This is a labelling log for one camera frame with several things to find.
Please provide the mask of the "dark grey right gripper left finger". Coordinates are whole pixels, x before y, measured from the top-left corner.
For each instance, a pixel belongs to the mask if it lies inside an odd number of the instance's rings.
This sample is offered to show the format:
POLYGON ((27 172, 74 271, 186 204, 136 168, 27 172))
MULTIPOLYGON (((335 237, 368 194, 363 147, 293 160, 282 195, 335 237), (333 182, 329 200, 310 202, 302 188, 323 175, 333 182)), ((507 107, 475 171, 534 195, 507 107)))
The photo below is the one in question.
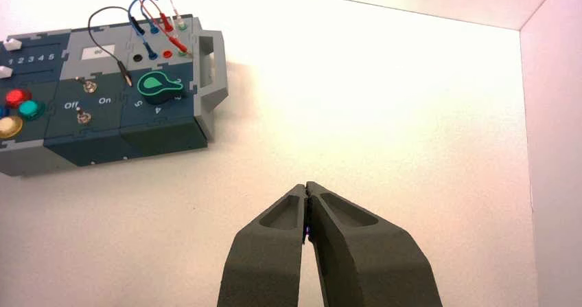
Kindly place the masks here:
POLYGON ((297 306, 307 200, 297 184, 237 232, 219 306, 297 306))

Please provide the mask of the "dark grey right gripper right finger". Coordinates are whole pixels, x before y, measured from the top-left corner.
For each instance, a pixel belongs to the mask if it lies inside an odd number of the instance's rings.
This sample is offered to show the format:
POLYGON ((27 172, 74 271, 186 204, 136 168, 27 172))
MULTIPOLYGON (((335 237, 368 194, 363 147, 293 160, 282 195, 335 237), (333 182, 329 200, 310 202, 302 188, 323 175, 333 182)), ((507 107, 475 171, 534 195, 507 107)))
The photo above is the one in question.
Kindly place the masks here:
POLYGON ((306 189, 325 306, 441 306, 430 262, 405 229, 318 183, 306 189))

